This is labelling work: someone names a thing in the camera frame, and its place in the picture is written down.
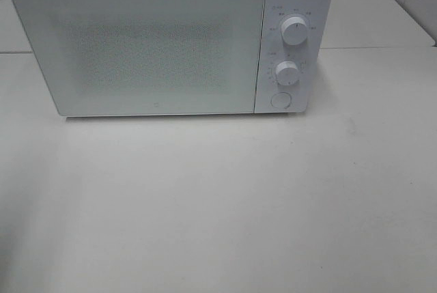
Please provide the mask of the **round white door-release button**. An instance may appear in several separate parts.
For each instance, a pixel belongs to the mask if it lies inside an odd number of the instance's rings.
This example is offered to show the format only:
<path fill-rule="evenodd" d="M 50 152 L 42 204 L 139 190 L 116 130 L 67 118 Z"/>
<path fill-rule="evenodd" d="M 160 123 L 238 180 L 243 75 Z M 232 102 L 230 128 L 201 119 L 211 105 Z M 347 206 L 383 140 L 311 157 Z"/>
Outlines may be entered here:
<path fill-rule="evenodd" d="M 286 92 L 279 92 L 271 98 L 271 105 L 277 109 L 288 109 L 292 103 L 292 97 Z"/>

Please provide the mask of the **white timer knob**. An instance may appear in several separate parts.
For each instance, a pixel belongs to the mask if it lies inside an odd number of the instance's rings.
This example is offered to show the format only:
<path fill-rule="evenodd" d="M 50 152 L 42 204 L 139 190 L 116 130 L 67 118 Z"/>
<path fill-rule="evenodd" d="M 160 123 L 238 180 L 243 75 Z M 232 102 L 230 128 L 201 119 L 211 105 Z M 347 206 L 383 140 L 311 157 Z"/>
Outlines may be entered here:
<path fill-rule="evenodd" d="M 294 85 L 300 80 L 300 71 L 293 61 L 283 61 L 274 70 L 277 83 L 282 86 Z"/>

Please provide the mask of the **white microwave door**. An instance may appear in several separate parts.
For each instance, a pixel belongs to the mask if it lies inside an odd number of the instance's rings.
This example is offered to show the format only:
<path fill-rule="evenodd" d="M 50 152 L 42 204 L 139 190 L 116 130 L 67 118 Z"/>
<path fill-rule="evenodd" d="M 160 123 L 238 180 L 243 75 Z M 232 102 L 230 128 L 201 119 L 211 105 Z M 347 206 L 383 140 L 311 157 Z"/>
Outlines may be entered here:
<path fill-rule="evenodd" d="M 62 116 L 250 113 L 264 0 L 13 0 Z"/>

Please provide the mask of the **upper white power knob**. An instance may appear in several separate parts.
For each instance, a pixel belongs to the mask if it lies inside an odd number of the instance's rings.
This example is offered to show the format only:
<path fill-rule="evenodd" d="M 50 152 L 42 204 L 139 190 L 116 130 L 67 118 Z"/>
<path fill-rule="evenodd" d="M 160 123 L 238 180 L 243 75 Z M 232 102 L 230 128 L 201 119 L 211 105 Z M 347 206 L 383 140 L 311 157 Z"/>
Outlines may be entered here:
<path fill-rule="evenodd" d="M 280 29 L 283 42 L 296 46 L 307 39 L 309 25 L 304 16 L 293 14 L 282 21 Z"/>

